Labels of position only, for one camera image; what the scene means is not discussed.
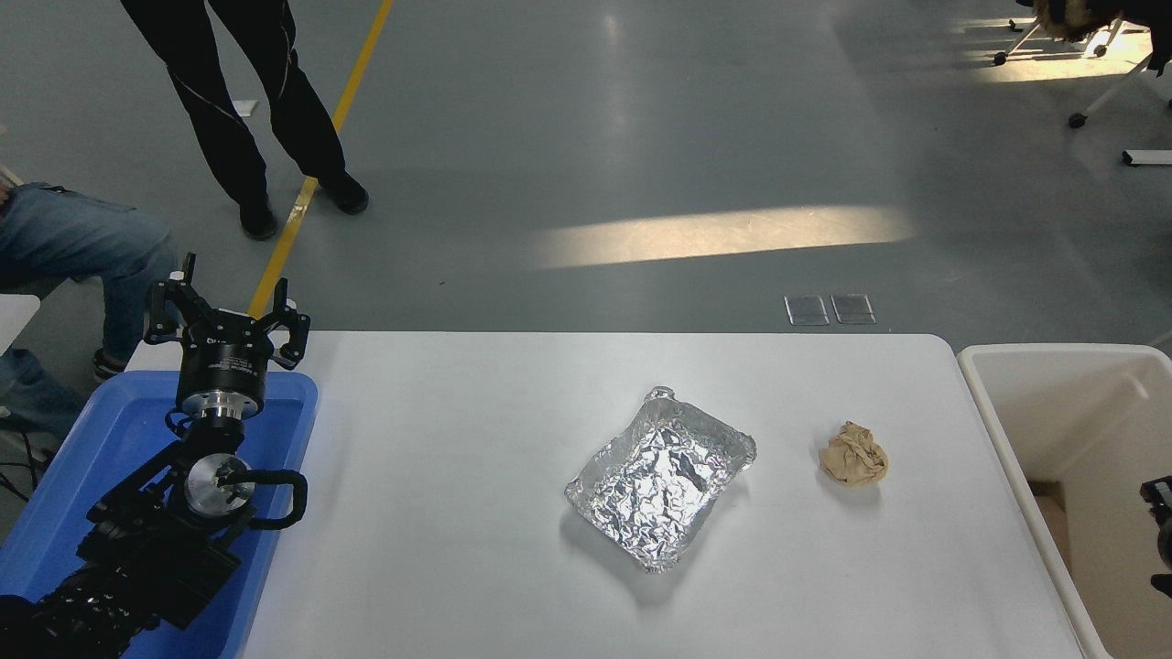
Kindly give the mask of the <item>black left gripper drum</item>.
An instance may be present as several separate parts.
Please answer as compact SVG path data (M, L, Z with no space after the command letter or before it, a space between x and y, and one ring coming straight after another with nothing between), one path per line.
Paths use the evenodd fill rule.
M273 345L255 319L213 311L180 331L179 398L227 390L261 398Z

